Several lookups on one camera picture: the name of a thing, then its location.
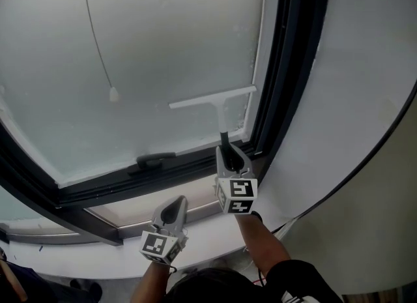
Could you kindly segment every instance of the white cube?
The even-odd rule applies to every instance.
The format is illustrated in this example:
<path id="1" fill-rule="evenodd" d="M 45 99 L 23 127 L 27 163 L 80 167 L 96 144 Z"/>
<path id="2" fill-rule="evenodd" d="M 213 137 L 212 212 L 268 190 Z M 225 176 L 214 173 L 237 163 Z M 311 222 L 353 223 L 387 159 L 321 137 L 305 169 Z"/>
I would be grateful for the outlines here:
<path id="1" fill-rule="evenodd" d="M 142 232 L 140 252 L 145 258 L 157 263 L 170 265 L 180 253 L 181 247 L 177 237 L 159 233 Z"/>
<path id="2" fill-rule="evenodd" d="M 258 196 L 257 179 L 220 178 L 216 196 L 225 214 L 250 214 Z"/>

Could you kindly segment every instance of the window frame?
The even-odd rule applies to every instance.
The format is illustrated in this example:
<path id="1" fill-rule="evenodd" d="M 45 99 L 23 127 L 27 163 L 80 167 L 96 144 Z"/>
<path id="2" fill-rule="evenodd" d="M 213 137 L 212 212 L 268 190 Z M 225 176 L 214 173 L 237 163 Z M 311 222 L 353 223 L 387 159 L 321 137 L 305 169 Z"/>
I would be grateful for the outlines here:
<path id="1" fill-rule="evenodd" d="M 302 97 L 319 45 L 327 1 L 278 0 L 274 38 L 252 135 L 249 141 L 234 142 L 254 162 L 259 184 Z M 41 215 L 81 234 L 83 238 L 77 237 L 75 244 L 100 241 L 116 246 L 122 244 L 122 238 L 140 235 L 143 224 L 137 225 L 141 228 L 139 231 L 123 231 L 85 208 L 153 193 L 215 174 L 215 148 L 165 158 L 160 160 L 160 167 L 139 170 L 134 175 L 131 175 L 132 167 L 127 167 L 59 188 L 0 123 L 0 185 Z M 194 213 L 188 222 L 220 210 L 217 204 L 208 209 L 200 216 Z M 8 239 L 19 240 L 12 236 Z"/>

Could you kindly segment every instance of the dark pants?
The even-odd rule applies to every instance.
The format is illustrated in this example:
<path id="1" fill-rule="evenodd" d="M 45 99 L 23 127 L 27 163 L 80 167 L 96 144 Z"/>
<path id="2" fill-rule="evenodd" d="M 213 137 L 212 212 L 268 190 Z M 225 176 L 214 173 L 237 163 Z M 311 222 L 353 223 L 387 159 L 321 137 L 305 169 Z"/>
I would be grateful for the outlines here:
<path id="1" fill-rule="evenodd" d="M 51 281 L 46 281 L 46 283 L 51 287 L 58 303 L 96 303 L 88 291 L 67 287 Z"/>

